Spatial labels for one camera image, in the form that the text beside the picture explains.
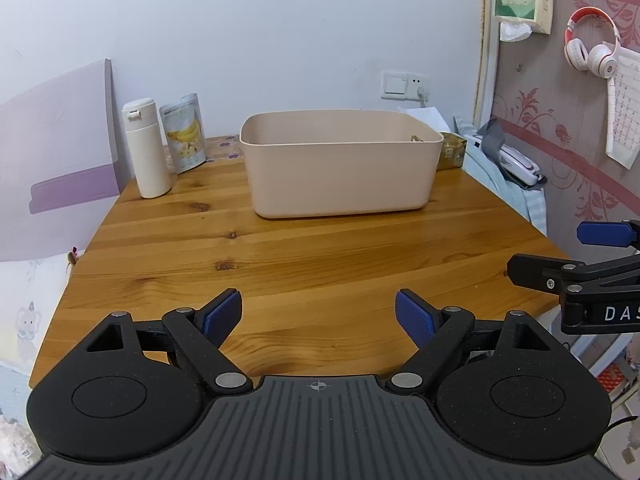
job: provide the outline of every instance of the silver screw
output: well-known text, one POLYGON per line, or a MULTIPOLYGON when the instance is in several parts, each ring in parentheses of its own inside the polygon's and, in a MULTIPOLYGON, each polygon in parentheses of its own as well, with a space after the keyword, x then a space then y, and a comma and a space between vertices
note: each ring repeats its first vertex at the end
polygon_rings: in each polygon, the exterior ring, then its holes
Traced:
POLYGON ((246 376, 237 372, 226 372, 216 377, 216 384, 220 388, 239 388, 246 382, 246 376))
POLYGON ((391 377, 391 382, 398 388, 417 388, 422 384, 422 377, 411 372, 401 372, 391 377))

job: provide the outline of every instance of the wood grain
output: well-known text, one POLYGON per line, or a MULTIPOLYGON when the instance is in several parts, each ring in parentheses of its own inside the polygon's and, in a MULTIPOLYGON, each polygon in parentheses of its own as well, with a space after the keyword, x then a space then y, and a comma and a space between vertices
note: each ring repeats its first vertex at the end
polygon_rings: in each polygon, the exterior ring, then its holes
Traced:
POLYGON ((562 257, 460 170, 437 173, 422 210, 296 220, 253 212, 242 161, 204 164, 154 200, 132 182, 74 269, 31 386, 108 313, 159 319, 229 286, 244 314, 222 350, 249 375, 386 374, 415 351, 394 317, 401 287, 488 319, 552 306, 511 285, 516 252, 562 257))

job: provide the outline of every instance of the headphone ear cup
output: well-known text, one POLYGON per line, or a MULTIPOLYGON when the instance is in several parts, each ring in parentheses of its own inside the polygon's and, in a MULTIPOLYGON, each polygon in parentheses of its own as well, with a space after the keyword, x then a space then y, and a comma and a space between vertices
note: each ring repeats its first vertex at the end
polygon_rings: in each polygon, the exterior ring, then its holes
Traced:
POLYGON ((611 57, 611 54, 613 54, 613 52, 607 45, 600 44, 593 47, 587 57, 589 70, 596 76, 603 77, 604 79, 613 76, 618 64, 616 60, 611 57))
POLYGON ((569 43, 564 46, 564 57, 568 64, 574 67, 576 70, 587 70, 589 65, 587 64, 588 52, 584 43, 579 38, 573 38, 569 43))

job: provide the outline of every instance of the banana chips bag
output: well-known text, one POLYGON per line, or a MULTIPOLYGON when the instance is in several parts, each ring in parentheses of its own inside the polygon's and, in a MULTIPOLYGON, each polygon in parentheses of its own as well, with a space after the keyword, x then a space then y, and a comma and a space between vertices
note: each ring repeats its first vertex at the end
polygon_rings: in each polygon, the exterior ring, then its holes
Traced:
POLYGON ((160 117, 176 173, 207 160, 198 94, 185 95, 175 103, 160 107, 160 117))

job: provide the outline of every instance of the storage bin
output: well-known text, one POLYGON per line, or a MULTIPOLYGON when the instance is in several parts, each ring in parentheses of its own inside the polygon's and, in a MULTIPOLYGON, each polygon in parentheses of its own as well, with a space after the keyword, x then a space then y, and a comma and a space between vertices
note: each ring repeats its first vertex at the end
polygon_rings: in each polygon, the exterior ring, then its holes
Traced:
POLYGON ((378 110, 258 114, 240 132, 254 209, 266 218, 421 208, 442 140, 407 114, 378 110))

